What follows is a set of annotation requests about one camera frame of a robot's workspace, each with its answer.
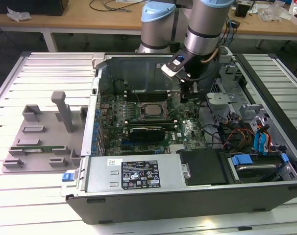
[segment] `blue latch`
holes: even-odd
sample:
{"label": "blue latch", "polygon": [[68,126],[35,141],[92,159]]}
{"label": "blue latch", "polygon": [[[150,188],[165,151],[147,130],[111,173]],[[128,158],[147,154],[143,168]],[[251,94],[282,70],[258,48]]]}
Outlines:
{"label": "blue latch", "polygon": [[74,173],[63,173],[61,181],[62,182],[74,181]]}
{"label": "blue latch", "polygon": [[253,161],[249,154],[237,154],[231,158],[234,165],[249,165],[253,164]]}
{"label": "blue latch", "polygon": [[285,153],[281,154],[281,158],[282,158],[282,160],[284,160],[285,163],[287,163],[289,161],[289,158],[288,158],[287,154],[285,154]]}

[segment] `warning label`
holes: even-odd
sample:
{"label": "warning label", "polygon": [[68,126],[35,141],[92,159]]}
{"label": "warning label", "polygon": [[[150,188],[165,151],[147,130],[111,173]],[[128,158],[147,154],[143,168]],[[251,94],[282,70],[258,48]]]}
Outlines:
{"label": "warning label", "polygon": [[160,188],[157,161],[122,162],[122,188]]}

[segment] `metal bracket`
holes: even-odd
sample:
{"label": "metal bracket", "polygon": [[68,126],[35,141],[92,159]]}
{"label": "metal bracket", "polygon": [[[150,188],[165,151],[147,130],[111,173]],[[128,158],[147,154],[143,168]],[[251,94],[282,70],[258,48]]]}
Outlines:
{"label": "metal bracket", "polygon": [[244,104],[240,107],[239,112],[244,120],[252,120],[263,106],[261,104]]}

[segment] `gray post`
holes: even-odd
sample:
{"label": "gray post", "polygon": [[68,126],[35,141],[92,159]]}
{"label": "gray post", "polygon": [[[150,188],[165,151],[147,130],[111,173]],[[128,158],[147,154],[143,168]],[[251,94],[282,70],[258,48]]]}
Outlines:
{"label": "gray post", "polygon": [[51,101],[57,105],[61,118],[67,129],[67,132],[70,133],[73,130],[73,125],[71,122],[71,110],[70,108],[67,108],[65,98],[65,92],[53,92],[51,95]]}

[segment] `connector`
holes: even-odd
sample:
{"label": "connector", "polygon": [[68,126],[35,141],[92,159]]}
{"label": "connector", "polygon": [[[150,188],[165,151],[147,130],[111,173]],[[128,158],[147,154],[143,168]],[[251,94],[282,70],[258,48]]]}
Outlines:
{"label": "connector", "polygon": [[231,20],[230,22],[231,22],[231,27],[233,27],[233,28],[239,28],[240,22],[235,21],[235,20]]}

